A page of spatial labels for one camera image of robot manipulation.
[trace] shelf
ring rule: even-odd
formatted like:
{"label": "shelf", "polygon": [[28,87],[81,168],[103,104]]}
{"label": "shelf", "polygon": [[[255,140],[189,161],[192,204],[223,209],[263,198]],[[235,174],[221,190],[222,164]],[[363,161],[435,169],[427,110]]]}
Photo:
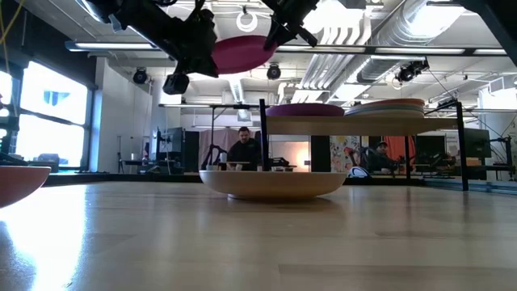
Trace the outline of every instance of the shelf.
{"label": "shelf", "polygon": [[268,116],[267,134],[412,136],[455,129],[453,118]]}

